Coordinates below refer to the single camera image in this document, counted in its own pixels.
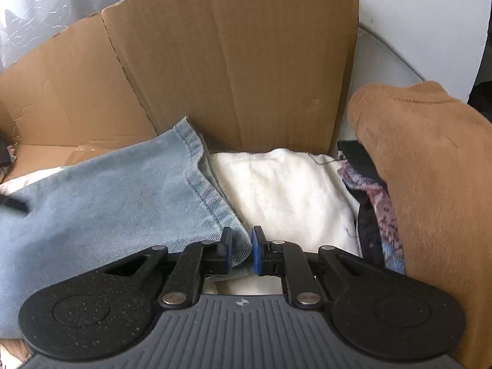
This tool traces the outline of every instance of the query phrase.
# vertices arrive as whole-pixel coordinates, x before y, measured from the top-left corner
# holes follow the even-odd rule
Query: gray gripper base
[[[342,343],[320,313],[292,308],[284,296],[202,295],[167,311],[136,346],[94,362],[35,355],[23,369],[462,369],[449,356],[388,363]]]

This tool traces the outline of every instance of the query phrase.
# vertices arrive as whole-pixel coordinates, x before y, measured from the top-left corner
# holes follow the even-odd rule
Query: brown fleece garment
[[[467,329],[454,357],[469,369],[488,369],[492,124],[431,81],[363,87],[348,119],[388,183],[407,274],[459,300]]]

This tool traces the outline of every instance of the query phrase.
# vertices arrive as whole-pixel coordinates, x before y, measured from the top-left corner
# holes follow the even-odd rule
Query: patterned fabric
[[[395,211],[390,195],[379,183],[360,175],[348,161],[342,163],[338,173],[349,189],[361,190],[369,196],[381,235],[385,266],[394,272],[405,275],[407,271],[405,270],[403,247],[399,239]]]

